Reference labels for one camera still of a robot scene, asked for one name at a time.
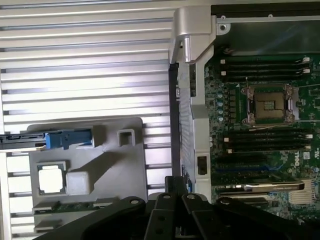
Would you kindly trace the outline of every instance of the white label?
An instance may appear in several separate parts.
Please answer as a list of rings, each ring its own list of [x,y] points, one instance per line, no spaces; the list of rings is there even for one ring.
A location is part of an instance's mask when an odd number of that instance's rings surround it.
[[[310,159],[310,152],[309,151],[305,151],[303,153],[303,159],[304,160],[309,160]]]
[[[316,151],[314,151],[314,158],[319,159],[319,148],[316,148]]]
[[[294,154],[294,165],[296,167],[300,166],[300,154],[298,151]]]

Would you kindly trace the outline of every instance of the green circuit board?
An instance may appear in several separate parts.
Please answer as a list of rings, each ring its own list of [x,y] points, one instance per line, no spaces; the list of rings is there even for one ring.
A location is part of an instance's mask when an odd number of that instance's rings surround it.
[[[319,219],[320,54],[214,56],[204,77],[212,201],[253,184],[256,207]]]
[[[99,206],[94,206],[94,203],[95,202],[60,203],[58,201],[52,209],[36,210],[34,211],[34,215],[84,212],[100,209]]]

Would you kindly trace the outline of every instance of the metal heatsink fins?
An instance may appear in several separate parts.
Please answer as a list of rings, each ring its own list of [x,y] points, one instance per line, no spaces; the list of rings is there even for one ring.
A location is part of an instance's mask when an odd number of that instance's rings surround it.
[[[291,191],[289,202],[294,205],[314,204],[316,201],[315,184],[312,179],[303,179],[304,190]]]

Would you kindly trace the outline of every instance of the gray plastic bracket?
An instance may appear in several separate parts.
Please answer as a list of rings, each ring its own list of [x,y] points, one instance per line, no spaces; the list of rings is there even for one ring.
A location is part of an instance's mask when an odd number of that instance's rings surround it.
[[[136,135],[133,129],[123,129],[117,132],[118,146],[122,147],[125,145],[135,146],[136,145]]]

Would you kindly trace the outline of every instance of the metal bracket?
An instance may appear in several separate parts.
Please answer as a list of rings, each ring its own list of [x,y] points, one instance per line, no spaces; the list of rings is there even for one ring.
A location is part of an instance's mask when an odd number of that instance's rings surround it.
[[[216,16],[211,16],[209,6],[185,6],[177,9],[173,16],[170,63],[174,64],[183,51],[183,61],[193,64],[216,39]]]

